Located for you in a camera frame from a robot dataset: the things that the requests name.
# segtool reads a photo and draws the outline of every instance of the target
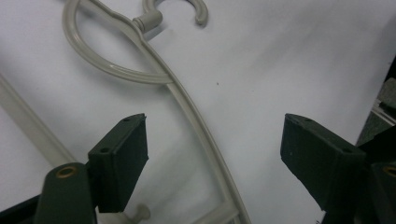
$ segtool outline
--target hanger hook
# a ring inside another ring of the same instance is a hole
[[[149,13],[151,11],[158,11],[155,7],[155,2],[157,0],[143,0],[143,9],[145,13]],[[189,1],[196,10],[195,21],[198,25],[205,26],[207,23],[208,12],[207,7],[203,0],[187,0]]]

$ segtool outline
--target white surface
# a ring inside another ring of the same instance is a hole
[[[140,0],[104,1],[129,18]],[[209,22],[167,0],[149,43],[179,77],[226,160],[253,223],[315,223],[321,212],[279,156],[285,113],[357,140],[396,50],[392,0],[206,1]],[[0,2],[0,72],[82,162],[120,119],[148,116],[149,156],[136,203],[149,223],[187,223],[219,203],[205,157],[165,87],[129,83],[84,62],[64,38],[64,1]],[[131,43],[81,13],[87,42],[107,59],[150,71]],[[39,193],[50,170],[0,110],[0,210]]]

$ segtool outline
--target curved hook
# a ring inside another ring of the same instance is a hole
[[[143,0],[143,9],[146,13],[150,11],[158,11],[155,7],[155,2],[157,0]],[[195,21],[198,25],[205,26],[207,23],[208,12],[207,7],[203,0],[187,0],[189,1],[196,10]]]

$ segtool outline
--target black object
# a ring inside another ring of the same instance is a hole
[[[84,165],[71,162],[50,171],[41,195],[0,213],[0,223],[96,223],[101,213],[121,212],[148,157],[145,115],[120,121],[90,152]]]
[[[287,114],[281,158],[327,212],[322,224],[396,223],[396,126],[360,147]]]

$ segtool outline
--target gray plastic rod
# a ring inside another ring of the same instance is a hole
[[[124,34],[126,34],[136,44],[136,46],[146,56],[148,61],[153,65],[153,67],[159,74],[168,75],[168,78],[170,78],[171,82],[165,84],[170,90],[170,92],[172,92],[175,98],[177,99],[179,105],[181,106],[187,118],[191,122],[191,125],[193,126],[194,130],[197,132],[204,146],[206,156],[208,157],[210,164],[212,166],[212,170],[218,180],[219,188],[221,190],[224,203],[229,203],[230,205],[234,205],[238,210],[237,214],[234,211],[228,210],[230,213],[227,216],[222,214],[220,217],[237,216],[233,218],[234,222],[239,223],[239,219],[240,219],[241,223],[250,223],[250,220],[248,218],[248,213],[246,211],[245,206],[243,205],[242,199],[239,196],[236,185],[233,182],[233,179],[224,162],[224,159],[222,158],[212,135],[207,129],[204,120],[199,114],[190,96],[186,93],[184,88],[181,86],[180,82],[177,80],[176,76],[173,74],[173,72],[169,69],[169,67],[165,64],[165,62],[161,59],[161,57],[155,52],[155,50],[149,45],[149,43],[143,37],[142,31],[139,30],[139,27],[141,27],[141,25],[138,24],[136,20],[130,22],[130,20],[121,16],[121,14],[118,14],[110,10],[108,7],[106,7],[97,0],[91,0],[91,1],[69,0],[69,2],[65,5],[64,8],[64,29],[67,39],[69,40],[71,45],[77,50],[79,49],[78,46],[81,45],[83,41],[78,33],[74,32],[74,35],[71,35],[72,32],[68,32],[67,29],[72,28],[69,25],[70,23],[75,24],[76,27],[75,15],[79,2],[81,2],[82,5],[84,5],[85,7],[88,7],[98,12],[99,15],[103,16],[105,19],[112,22],[116,27],[118,27]],[[95,65],[96,58],[90,58],[91,54],[85,54],[85,51],[83,50],[78,51],[78,54],[83,56],[84,59],[89,58],[89,60],[87,61]],[[107,72],[110,75],[117,76],[117,70],[112,69],[112,67],[110,67],[110,69],[108,69]],[[211,219],[212,217],[213,214],[208,214],[200,220],[203,221],[202,223],[209,223],[209,222],[205,222],[204,220]]]
[[[0,106],[2,106],[22,132],[35,145],[52,167],[74,162],[76,159],[26,104],[0,74]],[[102,223],[135,224],[123,213],[98,214]]]
[[[155,7],[155,2],[157,0],[143,0],[143,9],[145,10],[146,13],[151,12],[151,11],[158,11],[157,8]],[[205,26],[207,24],[207,18],[209,13],[207,12],[207,7],[202,0],[187,0],[190,2],[196,10],[196,15],[195,15],[195,22],[198,25]]]

